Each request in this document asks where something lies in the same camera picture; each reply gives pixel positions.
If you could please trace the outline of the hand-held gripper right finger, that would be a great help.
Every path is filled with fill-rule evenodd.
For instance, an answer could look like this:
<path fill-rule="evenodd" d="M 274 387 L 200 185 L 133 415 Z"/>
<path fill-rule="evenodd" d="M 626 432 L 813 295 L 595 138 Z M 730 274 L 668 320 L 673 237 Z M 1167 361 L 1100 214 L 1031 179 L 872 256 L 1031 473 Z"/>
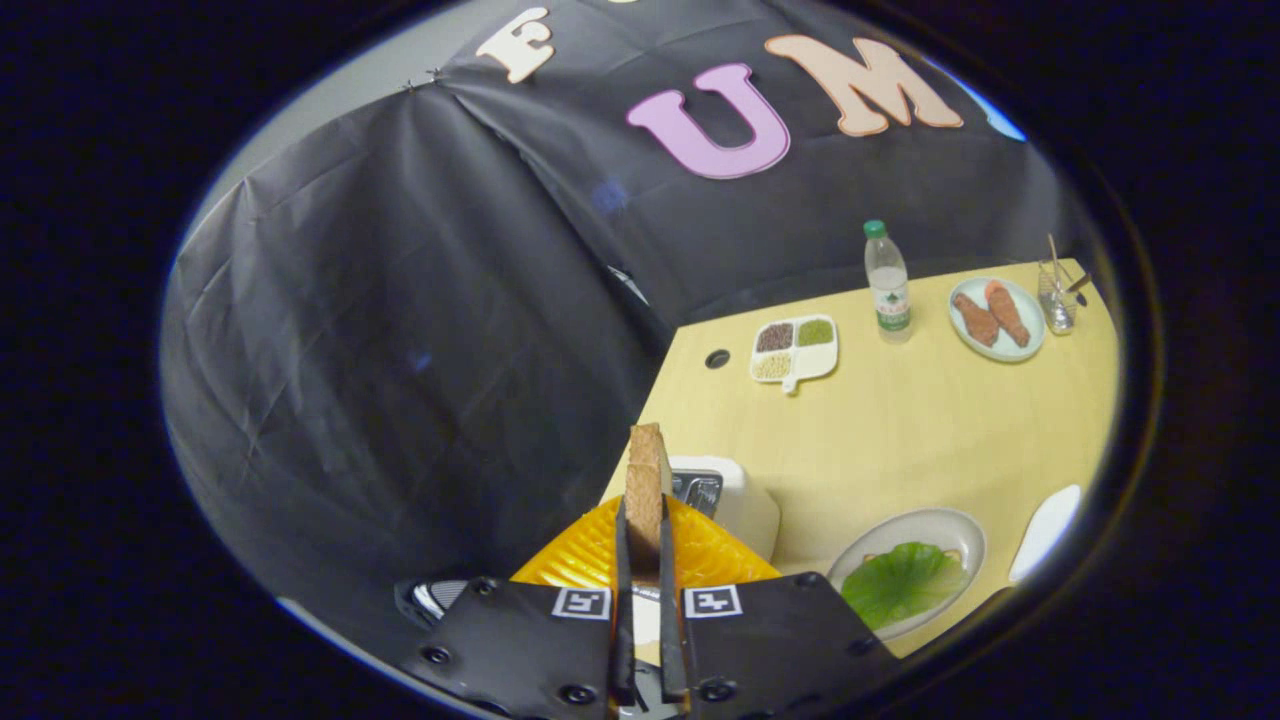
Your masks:
<path fill-rule="evenodd" d="M 684 719 L 829 719 L 863 711 L 902 661 L 819 573 L 690 587 L 664 500 L 660 697 Z"/>

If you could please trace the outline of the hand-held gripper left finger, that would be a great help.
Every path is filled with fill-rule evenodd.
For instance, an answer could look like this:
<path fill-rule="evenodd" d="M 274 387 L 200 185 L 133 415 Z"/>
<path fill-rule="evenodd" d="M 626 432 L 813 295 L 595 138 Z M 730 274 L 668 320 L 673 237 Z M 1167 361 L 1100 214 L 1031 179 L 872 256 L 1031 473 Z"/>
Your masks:
<path fill-rule="evenodd" d="M 416 682 L 509 719 L 617 719 L 637 707 L 625 502 L 581 516 L 605 551 L 602 582 L 475 577 L 401 662 Z"/>

